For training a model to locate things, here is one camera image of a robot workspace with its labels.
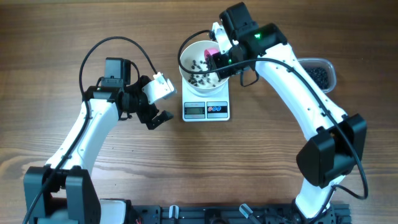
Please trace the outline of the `pink scoop blue handle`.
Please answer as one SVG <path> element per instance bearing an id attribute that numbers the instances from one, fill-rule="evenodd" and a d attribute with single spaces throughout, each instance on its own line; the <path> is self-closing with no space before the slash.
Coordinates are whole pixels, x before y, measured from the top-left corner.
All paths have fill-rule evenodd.
<path id="1" fill-rule="evenodd" d="M 219 52 L 219 49 L 217 49 L 215 47 L 205 49 L 205 51 L 204 51 L 205 60 L 210 59 L 212 55 L 217 54 L 218 52 Z"/>

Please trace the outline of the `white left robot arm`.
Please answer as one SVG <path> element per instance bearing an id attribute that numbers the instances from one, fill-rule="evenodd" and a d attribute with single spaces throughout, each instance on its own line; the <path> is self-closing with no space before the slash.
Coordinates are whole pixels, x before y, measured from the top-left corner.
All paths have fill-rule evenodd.
<path id="1" fill-rule="evenodd" d="M 30 167 L 24 176 L 27 213 L 24 223 L 123 223 L 125 212 L 116 213 L 119 200 L 100 200 L 91 172 L 105 138 L 118 121 L 136 114 L 153 130 L 173 118 L 159 111 L 155 102 L 176 89 L 162 73 L 152 78 L 138 75 L 137 65 L 124 58 L 108 57 L 104 76 L 82 93 L 81 111 L 63 144 L 42 167 Z"/>

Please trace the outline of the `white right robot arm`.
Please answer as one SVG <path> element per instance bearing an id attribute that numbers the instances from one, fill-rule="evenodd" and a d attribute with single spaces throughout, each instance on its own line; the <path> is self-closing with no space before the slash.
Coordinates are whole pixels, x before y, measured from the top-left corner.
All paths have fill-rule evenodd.
<path id="1" fill-rule="evenodd" d="M 295 206 L 306 222 L 315 223 L 341 181 L 354 168 L 363 169 L 366 121 L 358 114 L 347 115 L 332 102 L 301 66 L 280 29 L 272 23 L 259 26 L 244 3 L 220 14 L 211 37 L 220 46 L 210 57 L 217 75 L 223 79 L 254 70 L 279 94 L 301 127 L 307 142 L 296 157 L 303 184 Z"/>

